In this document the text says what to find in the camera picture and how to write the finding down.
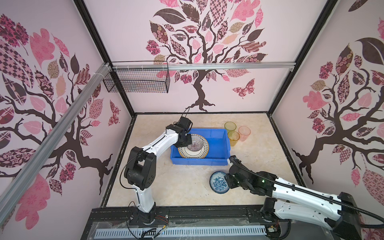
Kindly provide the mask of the dotted plate yellow rim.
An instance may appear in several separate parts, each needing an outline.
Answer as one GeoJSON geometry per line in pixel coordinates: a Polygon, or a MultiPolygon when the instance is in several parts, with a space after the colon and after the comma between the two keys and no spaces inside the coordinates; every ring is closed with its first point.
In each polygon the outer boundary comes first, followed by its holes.
{"type": "Polygon", "coordinates": [[[181,157],[185,159],[203,159],[208,155],[209,148],[210,148],[209,143],[206,140],[204,147],[198,152],[192,152],[188,150],[187,147],[178,148],[178,152],[181,155],[181,157]]]}

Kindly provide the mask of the blue floral ceramic bowl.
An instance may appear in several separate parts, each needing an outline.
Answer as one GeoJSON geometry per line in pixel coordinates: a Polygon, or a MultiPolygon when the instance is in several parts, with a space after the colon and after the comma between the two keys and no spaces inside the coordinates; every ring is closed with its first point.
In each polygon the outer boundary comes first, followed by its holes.
{"type": "Polygon", "coordinates": [[[229,191],[229,185],[225,179],[226,173],[216,171],[210,176],[210,187],[217,194],[225,194],[229,191]]]}

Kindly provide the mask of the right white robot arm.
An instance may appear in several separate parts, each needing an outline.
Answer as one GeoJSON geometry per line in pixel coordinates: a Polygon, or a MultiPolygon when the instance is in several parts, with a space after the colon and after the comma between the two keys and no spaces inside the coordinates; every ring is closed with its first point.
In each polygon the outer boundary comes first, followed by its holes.
{"type": "Polygon", "coordinates": [[[236,165],[231,166],[225,180],[231,189],[241,187],[264,196],[261,214],[267,221],[297,220],[324,227],[344,240],[362,239],[357,204],[348,193],[321,193],[268,172],[254,173],[236,165]]]}

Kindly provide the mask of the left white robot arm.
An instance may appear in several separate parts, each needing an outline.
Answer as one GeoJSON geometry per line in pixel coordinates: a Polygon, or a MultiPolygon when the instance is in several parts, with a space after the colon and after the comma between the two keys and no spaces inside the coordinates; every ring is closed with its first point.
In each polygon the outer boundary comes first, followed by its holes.
{"type": "Polygon", "coordinates": [[[173,123],[148,145],[131,149],[129,159],[122,173],[137,193],[138,209],[145,214],[150,213],[155,207],[155,201],[150,189],[157,171],[157,158],[171,146],[186,147],[192,143],[190,131],[193,124],[173,123]]]}

